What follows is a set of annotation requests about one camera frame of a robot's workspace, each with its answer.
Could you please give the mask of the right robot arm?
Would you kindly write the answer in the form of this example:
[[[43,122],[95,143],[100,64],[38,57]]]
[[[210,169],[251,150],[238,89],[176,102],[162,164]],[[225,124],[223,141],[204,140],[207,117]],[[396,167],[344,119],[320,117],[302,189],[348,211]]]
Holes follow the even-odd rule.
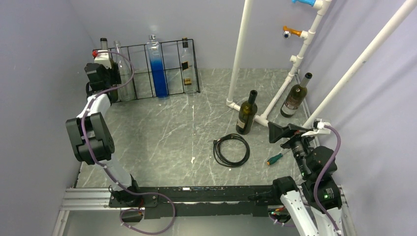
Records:
[[[292,177],[277,178],[272,182],[269,197],[283,204],[302,236],[341,236],[342,199],[339,187],[332,178],[337,170],[335,158],[340,150],[341,137],[330,123],[317,120],[312,128],[294,124],[280,126],[268,123],[269,142],[289,149],[302,175],[303,183],[296,185]],[[334,133],[336,148],[311,148],[310,142],[319,135]]]

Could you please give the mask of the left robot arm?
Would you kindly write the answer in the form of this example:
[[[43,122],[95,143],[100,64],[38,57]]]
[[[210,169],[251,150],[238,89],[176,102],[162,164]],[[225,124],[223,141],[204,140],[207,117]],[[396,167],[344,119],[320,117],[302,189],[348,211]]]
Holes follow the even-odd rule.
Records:
[[[85,72],[87,104],[65,126],[76,159],[88,165],[101,167],[112,182],[111,197],[125,207],[138,207],[142,201],[136,180],[115,158],[115,144],[104,116],[118,99],[116,85],[121,84],[118,65],[108,67],[100,63],[87,63]]]

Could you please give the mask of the dark green wine bottle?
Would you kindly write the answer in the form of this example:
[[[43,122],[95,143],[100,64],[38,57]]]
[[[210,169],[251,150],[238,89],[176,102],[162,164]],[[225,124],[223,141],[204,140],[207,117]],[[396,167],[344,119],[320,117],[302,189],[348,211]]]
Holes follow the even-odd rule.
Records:
[[[255,103],[257,95],[258,92],[256,90],[251,90],[248,100],[244,101],[239,109],[236,131],[241,135],[248,134],[252,127],[258,110]]]

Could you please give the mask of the clear round glass bottle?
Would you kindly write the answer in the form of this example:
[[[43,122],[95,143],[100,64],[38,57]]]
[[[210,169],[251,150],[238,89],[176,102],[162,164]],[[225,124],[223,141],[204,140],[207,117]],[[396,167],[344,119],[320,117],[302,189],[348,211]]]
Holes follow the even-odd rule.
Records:
[[[126,48],[121,47],[120,41],[115,40],[114,47],[117,53],[127,56]],[[124,59],[124,57],[121,57],[118,54],[115,55],[115,60],[118,64],[121,84],[123,85],[128,82],[131,77],[131,65]],[[135,89],[132,81],[119,89],[119,99],[120,101],[130,101],[135,99]]]

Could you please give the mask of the clear square liquor bottle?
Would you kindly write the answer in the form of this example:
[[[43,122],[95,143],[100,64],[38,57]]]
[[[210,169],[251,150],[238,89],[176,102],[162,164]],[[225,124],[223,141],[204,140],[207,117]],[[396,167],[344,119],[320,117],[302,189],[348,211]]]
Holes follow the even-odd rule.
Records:
[[[187,37],[183,37],[181,43],[180,65],[183,88],[185,93],[196,93],[198,89],[194,68],[194,55]]]

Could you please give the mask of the brown-green wine bottle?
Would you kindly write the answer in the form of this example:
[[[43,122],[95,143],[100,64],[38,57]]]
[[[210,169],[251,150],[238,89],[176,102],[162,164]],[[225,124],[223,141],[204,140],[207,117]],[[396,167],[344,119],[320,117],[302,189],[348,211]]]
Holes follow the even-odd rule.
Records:
[[[280,108],[282,116],[290,118],[295,114],[308,93],[307,85],[311,78],[312,73],[307,72],[299,84],[292,86]]]

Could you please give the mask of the blue rectangular glass bottle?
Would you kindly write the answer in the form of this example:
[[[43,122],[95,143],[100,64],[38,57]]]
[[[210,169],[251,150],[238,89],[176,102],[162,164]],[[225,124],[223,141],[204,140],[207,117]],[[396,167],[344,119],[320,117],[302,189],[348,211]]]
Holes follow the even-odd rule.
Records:
[[[147,50],[149,55],[149,63],[151,67],[155,94],[157,97],[167,97],[168,88],[160,50],[160,43],[156,40],[156,36],[154,34],[151,34],[149,36]]]

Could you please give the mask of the olive green wine bottle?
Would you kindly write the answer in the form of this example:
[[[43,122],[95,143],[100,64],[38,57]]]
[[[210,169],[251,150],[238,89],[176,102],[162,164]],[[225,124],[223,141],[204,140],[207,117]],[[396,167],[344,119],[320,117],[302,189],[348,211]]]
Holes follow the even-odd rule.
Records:
[[[100,38],[100,46],[101,49],[98,50],[98,55],[94,59],[96,63],[99,63],[105,67],[107,72],[109,73],[109,79],[106,79],[108,85],[106,85],[105,89],[116,88],[118,85],[118,74],[117,74],[117,64],[113,61],[111,57],[111,53],[105,53],[105,51],[109,51],[108,48],[108,40],[107,38]]]

